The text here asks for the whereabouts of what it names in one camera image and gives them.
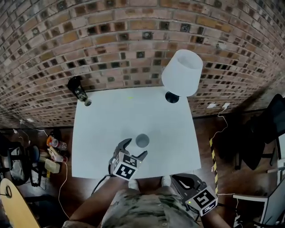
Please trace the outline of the cream plastic jerrycan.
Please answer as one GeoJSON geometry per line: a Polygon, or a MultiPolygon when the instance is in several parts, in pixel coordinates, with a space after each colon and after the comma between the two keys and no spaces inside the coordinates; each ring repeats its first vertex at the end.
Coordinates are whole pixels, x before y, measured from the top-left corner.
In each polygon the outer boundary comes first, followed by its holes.
{"type": "Polygon", "coordinates": [[[60,168],[61,168],[61,166],[60,166],[59,163],[54,162],[54,161],[52,161],[50,159],[46,159],[45,160],[45,169],[47,171],[49,171],[50,173],[57,174],[57,173],[60,172],[60,168]]]}

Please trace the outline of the white table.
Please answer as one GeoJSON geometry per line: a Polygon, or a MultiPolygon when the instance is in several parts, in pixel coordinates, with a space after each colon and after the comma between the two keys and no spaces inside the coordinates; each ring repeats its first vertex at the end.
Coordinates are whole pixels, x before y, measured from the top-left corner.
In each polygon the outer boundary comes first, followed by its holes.
{"type": "Polygon", "coordinates": [[[137,156],[143,149],[135,139],[146,134],[148,152],[135,178],[173,175],[201,168],[194,123],[188,101],[165,99],[164,87],[128,88],[88,93],[89,106],[78,102],[72,140],[72,176],[100,179],[124,139],[137,156]]]}

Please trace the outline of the orange capped plastic bottle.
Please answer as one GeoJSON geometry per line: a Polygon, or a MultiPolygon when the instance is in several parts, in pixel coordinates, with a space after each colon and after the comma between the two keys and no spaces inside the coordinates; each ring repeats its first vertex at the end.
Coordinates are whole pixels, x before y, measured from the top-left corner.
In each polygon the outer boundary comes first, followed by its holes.
{"type": "Polygon", "coordinates": [[[65,151],[67,149],[67,144],[65,142],[59,141],[51,135],[47,138],[46,144],[48,147],[57,148],[61,151],[65,151]]]}

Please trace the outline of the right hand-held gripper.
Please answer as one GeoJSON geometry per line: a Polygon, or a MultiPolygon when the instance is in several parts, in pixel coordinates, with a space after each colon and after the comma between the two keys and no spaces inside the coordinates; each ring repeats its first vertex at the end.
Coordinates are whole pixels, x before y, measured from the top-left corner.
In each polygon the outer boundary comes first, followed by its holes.
{"type": "Polygon", "coordinates": [[[177,192],[184,196],[186,206],[200,216],[214,209],[218,198],[212,188],[194,174],[176,174],[171,177],[177,192]]]}

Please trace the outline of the yellow wooden board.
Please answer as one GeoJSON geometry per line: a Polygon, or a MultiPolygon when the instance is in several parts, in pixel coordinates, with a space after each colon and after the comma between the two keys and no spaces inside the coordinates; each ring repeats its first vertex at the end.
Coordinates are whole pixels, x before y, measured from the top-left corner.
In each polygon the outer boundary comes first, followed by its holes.
{"type": "Polygon", "coordinates": [[[0,200],[13,228],[40,228],[24,197],[7,178],[0,182],[0,200]]]}

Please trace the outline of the grey backpack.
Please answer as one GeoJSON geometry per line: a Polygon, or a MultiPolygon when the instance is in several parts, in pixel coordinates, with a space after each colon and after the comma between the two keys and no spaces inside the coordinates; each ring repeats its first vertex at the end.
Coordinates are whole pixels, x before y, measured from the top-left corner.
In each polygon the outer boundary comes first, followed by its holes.
{"type": "Polygon", "coordinates": [[[8,154],[12,182],[16,186],[25,184],[30,178],[29,160],[23,147],[17,147],[8,154]]]}

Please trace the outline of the white side desk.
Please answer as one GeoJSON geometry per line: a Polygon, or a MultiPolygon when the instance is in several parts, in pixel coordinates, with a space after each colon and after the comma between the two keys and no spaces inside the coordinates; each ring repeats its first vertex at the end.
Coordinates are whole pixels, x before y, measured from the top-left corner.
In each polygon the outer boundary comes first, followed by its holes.
{"type": "Polygon", "coordinates": [[[262,202],[264,203],[263,205],[263,211],[262,211],[262,216],[260,223],[262,224],[264,221],[265,213],[266,213],[266,208],[268,205],[268,197],[266,196],[252,196],[252,195],[241,195],[241,194],[233,194],[233,198],[237,200],[246,200],[246,201],[252,201],[252,202],[262,202]]]}

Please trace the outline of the person's left forearm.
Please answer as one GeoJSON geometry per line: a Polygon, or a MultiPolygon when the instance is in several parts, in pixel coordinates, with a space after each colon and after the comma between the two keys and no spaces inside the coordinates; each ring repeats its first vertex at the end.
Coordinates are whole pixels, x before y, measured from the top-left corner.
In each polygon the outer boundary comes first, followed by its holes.
{"type": "Polygon", "coordinates": [[[116,193],[128,188],[128,181],[110,177],[91,197],[89,197],[70,217],[97,227],[102,221],[116,193]]]}

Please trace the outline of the yellow black hazard tape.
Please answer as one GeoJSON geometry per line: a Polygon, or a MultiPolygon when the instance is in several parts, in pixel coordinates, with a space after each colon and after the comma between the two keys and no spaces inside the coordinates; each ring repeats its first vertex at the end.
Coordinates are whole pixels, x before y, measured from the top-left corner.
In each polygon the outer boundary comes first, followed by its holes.
{"type": "Polygon", "coordinates": [[[215,175],[215,194],[218,196],[218,173],[217,173],[216,156],[215,156],[212,138],[210,138],[209,144],[210,144],[210,148],[211,148],[211,155],[212,155],[212,161],[213,161],[213,171],[214,171],[214,175],[215,175]]]}

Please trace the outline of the white cup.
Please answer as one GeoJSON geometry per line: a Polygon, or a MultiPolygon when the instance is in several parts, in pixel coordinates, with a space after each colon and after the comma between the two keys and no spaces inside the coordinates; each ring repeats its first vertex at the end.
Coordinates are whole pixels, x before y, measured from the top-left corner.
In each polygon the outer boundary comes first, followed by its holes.
{"type": "Polygon", "coordinates": [[[140,148],[145,148],[149,145],[150,139],[146,134],[140,134],[135,139],[136,145],[140,148]]]}

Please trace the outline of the white bottle red cap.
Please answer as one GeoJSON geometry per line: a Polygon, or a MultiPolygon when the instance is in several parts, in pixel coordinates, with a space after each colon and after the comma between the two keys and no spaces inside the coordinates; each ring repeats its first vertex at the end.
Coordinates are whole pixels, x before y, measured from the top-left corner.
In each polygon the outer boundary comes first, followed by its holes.
{"type": "Polygon", "coordinates": [[[65,162],[67,162],[67,157],[60,155],[57,150],[55,150],[53,148],[48,148],[47,150],[49,152],[49,155],[50,155],[51,159],[54,162],[57,162],[57,163],[65,163],[65,162]]]}

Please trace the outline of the black patterned vase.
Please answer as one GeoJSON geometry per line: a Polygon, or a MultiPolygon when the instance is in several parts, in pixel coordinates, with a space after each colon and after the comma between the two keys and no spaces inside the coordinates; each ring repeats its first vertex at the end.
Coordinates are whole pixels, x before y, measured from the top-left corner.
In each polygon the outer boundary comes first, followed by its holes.
{"type": "Polygon", "coordinates": [[[81,76],[74,76],[69,79],[67,87],[75,95],[78,101],[83,102],[85,106],[90,106],[91,101],[88,99],[88,96],[81,85],[81,76]]]}

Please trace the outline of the camouflage shirt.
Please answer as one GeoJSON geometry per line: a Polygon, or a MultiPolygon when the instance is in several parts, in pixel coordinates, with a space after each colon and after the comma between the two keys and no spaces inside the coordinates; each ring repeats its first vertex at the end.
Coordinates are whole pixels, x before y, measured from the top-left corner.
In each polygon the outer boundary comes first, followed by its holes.
{"type": "Polygon", "coordinates": [[[171,187],[158,194],[140,194],[135,189],[118,191],[100,228],[200,228],[171,187]]]}

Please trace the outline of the black office chair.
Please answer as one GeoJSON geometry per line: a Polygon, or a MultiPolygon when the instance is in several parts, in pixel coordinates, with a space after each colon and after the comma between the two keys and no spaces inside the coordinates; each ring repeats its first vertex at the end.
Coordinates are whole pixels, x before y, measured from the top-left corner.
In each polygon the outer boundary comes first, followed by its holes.
{"type": "Polygon", "coordinates": [[[276,94],[261,115],[251,117],[236,133],[236,170],[241,169],[242,162],[255,170],[262,158],[270,159],[272,165],[275,151],[265,154],[264,149],[266,144],[285,134],[285,98],[276,94]]]}

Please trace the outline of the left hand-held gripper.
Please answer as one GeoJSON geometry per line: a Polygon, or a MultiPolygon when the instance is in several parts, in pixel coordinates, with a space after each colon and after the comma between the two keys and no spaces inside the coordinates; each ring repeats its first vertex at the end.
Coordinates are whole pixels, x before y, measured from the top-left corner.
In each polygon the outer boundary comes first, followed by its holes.
{"type": "Polygon", "coordinates": [[[129,155],[129,151],[126,147],[131,141],[131,138],[124,139],[115,148],[114,154],[109,160],[109,176],[131,180],[138,171],[148,151],[144,151],[138,156],[129,155]]]}

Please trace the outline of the person's right forearm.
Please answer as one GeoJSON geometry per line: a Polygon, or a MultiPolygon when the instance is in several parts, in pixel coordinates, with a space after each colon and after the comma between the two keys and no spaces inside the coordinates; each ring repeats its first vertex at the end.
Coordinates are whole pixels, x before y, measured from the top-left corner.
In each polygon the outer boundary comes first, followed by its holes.
{"type": "Polygon", "coordinates": [[[215,210],[202,216],[201,222],[204,228],[231,228],[215,210]]]}

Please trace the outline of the white shade table lamp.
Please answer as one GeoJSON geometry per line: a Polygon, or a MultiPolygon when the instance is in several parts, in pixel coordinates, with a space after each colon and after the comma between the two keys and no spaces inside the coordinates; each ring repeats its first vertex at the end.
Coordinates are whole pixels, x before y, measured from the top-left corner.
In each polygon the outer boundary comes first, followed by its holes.
{"type": "Polygon", "coordinates": [[[161,80],[167,89],[165,99],[177,103],[180,97],[189,97],[196,93],[203,69],[202,59],[190,50],[175,52],[162,72],[161,80]]]}

